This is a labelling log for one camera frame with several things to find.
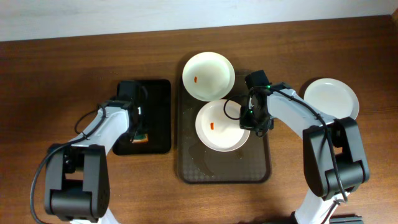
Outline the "green and yellow sponge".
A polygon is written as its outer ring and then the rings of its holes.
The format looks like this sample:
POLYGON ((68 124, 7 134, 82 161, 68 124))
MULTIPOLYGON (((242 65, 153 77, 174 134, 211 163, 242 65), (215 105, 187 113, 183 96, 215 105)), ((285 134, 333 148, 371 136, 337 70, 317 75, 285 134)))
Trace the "green and yellow sponge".
POLYGON ((149 141, 148 134, 135 134, 131 139, 131 143, 133 144, 144 144, 149 141))

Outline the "white plate with red stain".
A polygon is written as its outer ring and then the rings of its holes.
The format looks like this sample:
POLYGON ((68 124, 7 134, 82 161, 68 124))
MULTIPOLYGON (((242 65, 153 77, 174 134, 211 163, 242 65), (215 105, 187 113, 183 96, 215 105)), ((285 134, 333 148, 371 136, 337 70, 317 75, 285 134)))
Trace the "white plate with red stain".
POLYGON ((228 118, 224 113, 226 99, 205 104, 198 112, 195 129, 200 141, 218 152, 231 152, 242 147, 250 131, 241 129, 238 120, 228 118))

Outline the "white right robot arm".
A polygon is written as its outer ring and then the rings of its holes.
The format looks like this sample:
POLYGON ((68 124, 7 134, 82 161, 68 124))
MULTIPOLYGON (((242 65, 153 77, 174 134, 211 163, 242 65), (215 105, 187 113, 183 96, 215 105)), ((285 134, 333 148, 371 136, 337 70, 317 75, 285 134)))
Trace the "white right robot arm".
POLYGON ((308 192, 289 223, 362 223, 357 215, 333 216, 348 195, 370 178, 357 122, 322 113, 285 83, 248 85, 248 90, 241 128, 266 133, 271 119, 277 118, 303 141, 308 192))

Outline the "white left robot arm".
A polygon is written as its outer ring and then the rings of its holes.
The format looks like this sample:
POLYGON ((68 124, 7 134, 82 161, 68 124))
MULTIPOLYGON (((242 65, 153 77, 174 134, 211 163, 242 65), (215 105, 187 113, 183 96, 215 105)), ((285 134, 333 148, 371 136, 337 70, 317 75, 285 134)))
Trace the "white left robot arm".
POLYGON ((71 223, 116 223, 106 156, 121 137, 134 137, 140 115, 134 100, 108 100, 77 137, 50 147, 44 161, 47 214, 71 223))

